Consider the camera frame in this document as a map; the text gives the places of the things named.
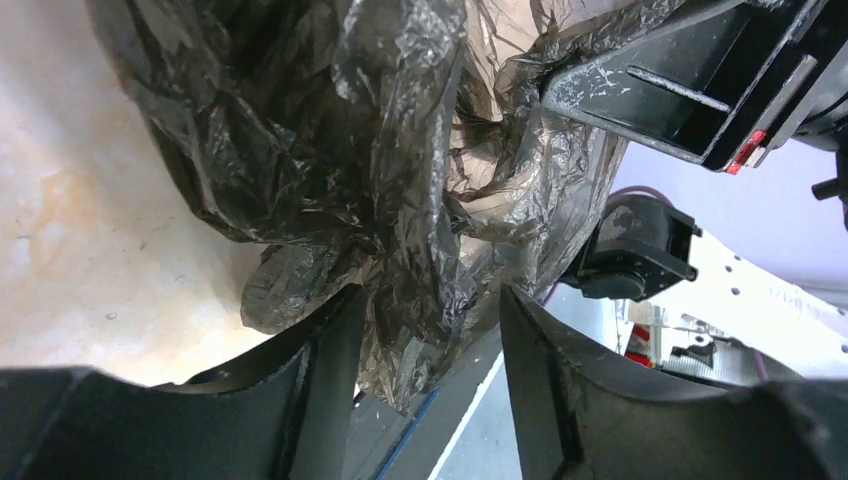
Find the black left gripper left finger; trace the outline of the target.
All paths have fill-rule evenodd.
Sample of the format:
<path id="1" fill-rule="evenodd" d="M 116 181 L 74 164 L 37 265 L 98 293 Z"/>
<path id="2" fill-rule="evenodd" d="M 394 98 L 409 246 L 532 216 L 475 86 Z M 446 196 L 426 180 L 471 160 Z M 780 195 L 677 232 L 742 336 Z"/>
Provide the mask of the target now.
<path id="1" fill-rule="evenodd" d="M 304 320 L 181 385 L 88 367 L 1 373 L 5 479 L 338 479 L 366 295 L 348 285 Z"/>

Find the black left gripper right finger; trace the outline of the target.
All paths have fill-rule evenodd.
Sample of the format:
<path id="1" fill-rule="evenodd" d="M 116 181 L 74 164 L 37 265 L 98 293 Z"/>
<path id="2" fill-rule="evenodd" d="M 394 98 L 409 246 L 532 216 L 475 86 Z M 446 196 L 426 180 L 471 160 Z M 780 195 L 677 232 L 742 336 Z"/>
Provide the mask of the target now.
<path id="1" fill-rule="evenodd" d="M 847 385 L 720 389 L 643 367 L 523 291 L 499 301 L 526 479 L 843 479 Z"/>

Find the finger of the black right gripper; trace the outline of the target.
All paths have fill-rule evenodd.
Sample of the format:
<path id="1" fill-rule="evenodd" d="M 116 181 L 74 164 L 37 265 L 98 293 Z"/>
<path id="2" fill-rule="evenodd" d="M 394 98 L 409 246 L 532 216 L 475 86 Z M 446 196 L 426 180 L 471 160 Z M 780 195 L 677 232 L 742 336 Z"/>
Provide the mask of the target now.
<path id="1" fill-rule="evenodd" d="M 847 145 L 847 4 L 687 1 L 608 53 L 555 69 L 548 109 L 712 171 L 795 139 Z"/>

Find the dark translucent trash bag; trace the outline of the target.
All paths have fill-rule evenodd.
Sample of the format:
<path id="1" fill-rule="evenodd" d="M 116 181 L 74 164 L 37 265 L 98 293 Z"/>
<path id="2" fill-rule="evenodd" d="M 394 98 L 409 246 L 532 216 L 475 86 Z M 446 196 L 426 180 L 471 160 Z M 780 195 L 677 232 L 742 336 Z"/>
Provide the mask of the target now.
<path id="1" fill-rule="evenodd" d="M 241 300 L 266 334 L 343 285 L 369 298 L 358 384 L 405 410 L 543 294 L 598 224 L 627 143 L 541 102 L 544 77 L 675 1 L 578 21 L 530 1 L 90 1 L 95 35 L 192 212 L 265 246 Z"/>

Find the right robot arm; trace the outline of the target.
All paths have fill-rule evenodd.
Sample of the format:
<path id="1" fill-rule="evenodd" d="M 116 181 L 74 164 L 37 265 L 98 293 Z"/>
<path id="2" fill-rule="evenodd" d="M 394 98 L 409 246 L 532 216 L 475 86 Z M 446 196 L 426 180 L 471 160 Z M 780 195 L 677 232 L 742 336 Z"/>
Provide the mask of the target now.
<path id="1" fill-rule="evenodd" d="M 682 1 L 612 13 L 570 40 L 542 104 L 711 172 L 759 167 L 795 139 L 832 153 L 815 199 L 847 199 L 847 5 Z M 565 280 L 649 301 L 669 326 L 754 349 L 813 379 L 847 376 L 847 311 L 743 260 L 660 199 L 622 192 Z"/>

